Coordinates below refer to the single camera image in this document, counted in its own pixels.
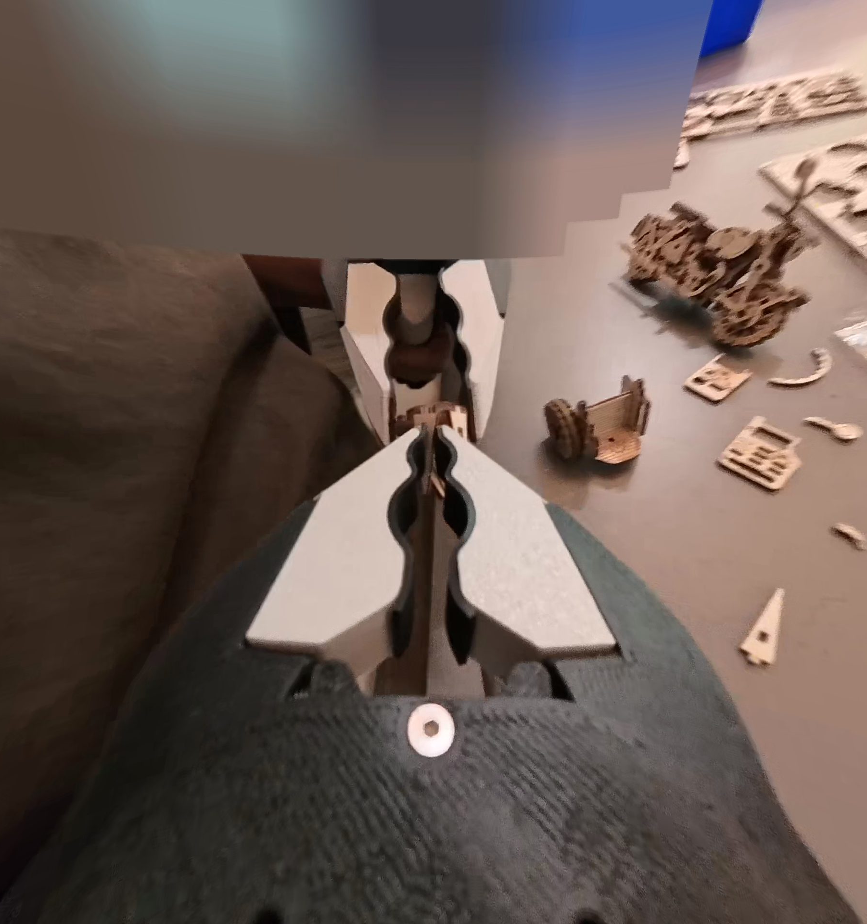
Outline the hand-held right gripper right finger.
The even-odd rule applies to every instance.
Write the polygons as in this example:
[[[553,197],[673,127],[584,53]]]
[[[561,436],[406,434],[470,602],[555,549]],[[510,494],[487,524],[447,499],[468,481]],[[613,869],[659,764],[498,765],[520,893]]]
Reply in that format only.
[[[617,641],[548,502],[448,426],[433,440],[446,561],[445,636],[460,667],[507,680],[525,663],[617,653]]]

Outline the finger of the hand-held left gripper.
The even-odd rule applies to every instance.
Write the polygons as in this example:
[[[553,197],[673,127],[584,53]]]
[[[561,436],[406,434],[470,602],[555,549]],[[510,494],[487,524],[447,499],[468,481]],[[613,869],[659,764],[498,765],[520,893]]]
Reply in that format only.
[[[509,260],[457,260],[440,273],[445,313],[455,331],[456,402],[480,441],[493,409],[509,308]]]
[[[373,262],[324,261],[324,289],[338,321],[366,418],[384,445],[391,440],[393,384],[386,365],[391,340],[385,312],[395,276]]]

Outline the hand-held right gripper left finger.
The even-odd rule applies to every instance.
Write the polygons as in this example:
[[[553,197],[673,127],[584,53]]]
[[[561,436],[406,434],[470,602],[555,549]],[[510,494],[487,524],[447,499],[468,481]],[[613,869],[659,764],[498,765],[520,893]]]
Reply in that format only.
[[[245,641],[423,694],[432,627],[431,433],[415,427],[313,501]]]

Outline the round wooden gear wheel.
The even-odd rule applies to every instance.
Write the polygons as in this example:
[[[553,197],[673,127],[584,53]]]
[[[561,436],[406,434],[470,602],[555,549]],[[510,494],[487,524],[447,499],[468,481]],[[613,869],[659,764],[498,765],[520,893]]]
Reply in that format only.
[[[391,426],[391,438],[395,439],[414,428],[435,429],[446,426],[462,438],[470,438],[469,411],[463,405],[438,401],[416,405],[395,416]]]

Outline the small wooden peg piece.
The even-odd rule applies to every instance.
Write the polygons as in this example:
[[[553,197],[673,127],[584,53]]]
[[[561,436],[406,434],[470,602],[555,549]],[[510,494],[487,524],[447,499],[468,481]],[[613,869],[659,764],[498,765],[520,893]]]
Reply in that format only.
[[[425,422],[421,429],[421,489],[425,494],[436,494],[445,497],[446,488],[440,474],[439,461],[443,455],[439,427],[431,422]]]

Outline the person's left hand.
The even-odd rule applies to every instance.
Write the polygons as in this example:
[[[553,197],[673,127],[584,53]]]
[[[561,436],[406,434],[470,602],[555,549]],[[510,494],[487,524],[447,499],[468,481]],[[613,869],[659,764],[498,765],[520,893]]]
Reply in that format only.
[[[389,373],[400,385],[412,389],[426,386],[440,376],[450,363],[455,335],[447,323],[439,323],[420,344],[397,342],[388,354]]]

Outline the wooden motorcycle model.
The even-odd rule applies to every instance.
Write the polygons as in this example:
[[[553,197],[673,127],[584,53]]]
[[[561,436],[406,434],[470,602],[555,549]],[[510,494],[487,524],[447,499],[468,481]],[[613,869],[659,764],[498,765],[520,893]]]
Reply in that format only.
[[[677,202],[668,214],[646,214],[622,245],[625,281],[655,284],[670,296],[701,309],[713,341],[721,347],[755,347],[774,338],[811,295],[788,286],[786,265],[817,239],[795,215],[816,169],[813,157],[797,166],[797,188],[786,209],[769,204],[769,228],[717,227],[705,214]]]

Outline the person's brown shirt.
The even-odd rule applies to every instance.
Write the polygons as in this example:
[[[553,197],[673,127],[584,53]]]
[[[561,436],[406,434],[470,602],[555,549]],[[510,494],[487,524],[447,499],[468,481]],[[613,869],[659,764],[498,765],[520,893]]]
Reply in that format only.
[[[323,260],[0,229],[0,899],[180,615],[374,453]]]

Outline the wooden fret with square holes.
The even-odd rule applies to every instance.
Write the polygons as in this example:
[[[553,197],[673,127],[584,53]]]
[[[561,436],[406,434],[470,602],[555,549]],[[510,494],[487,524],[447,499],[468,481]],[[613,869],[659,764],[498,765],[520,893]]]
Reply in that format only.
[[[780,491],[802,468],[799,444],[799,438],[756,416],[717,456],[716,465],[764,491]]]

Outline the curved wooden arc piece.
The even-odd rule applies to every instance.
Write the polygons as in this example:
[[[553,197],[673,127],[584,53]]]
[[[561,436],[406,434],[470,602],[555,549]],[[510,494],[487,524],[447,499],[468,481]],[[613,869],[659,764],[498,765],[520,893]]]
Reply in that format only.
[[[803,376],[784,377],[774,376],[767,380],[766,384],[774,388],[797,389],[813,385],[823,379],[832,369],[832,354],[827,348],[813,348],[810,351],[813,369]]]

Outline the keyhole-shaped wooden piece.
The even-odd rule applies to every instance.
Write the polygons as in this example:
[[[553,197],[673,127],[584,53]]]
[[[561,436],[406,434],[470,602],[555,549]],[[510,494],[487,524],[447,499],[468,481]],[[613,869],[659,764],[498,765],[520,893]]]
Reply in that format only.
[[[822,432],[828,433],[838,442],[851,443],[864,435],[863,428],[855,423],[833,422],[819,416],[809,416],[803,423]]]

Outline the wooden sheet with round cutouts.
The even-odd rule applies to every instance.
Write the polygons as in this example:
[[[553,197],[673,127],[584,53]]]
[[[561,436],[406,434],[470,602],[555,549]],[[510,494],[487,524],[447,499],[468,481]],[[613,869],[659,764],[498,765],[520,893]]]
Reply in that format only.
[[[682,141],[749,134],[867,110],[864,79],[847,70],[805,72],[695,92]]]

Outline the wooden sheet with gear engraving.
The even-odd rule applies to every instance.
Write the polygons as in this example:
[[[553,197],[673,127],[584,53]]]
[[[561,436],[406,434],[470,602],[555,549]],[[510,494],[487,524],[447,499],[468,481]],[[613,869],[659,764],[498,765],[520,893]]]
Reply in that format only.
[[[811,161],[800,208],[867,266],[867,133],[799,154],[786,154],[759,167],[776,191],[792,197],[797,169]]]

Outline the blue plastic bin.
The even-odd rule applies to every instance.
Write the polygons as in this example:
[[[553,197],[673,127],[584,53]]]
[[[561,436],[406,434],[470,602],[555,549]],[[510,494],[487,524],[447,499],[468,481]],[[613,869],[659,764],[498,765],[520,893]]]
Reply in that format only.
[[[751,36],[763,1],[713,1],[700,59],[739,47]]]

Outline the wooden box frame assembly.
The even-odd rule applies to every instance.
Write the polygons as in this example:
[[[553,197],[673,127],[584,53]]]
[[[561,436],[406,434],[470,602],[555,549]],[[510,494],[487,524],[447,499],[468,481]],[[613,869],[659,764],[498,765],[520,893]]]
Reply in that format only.
[[[543,418],[548,441],[560,458],[619,465],[639,455],[649,412],[644,380],[624,376],[612,398],[593,404],[553,399],[543,407]]]

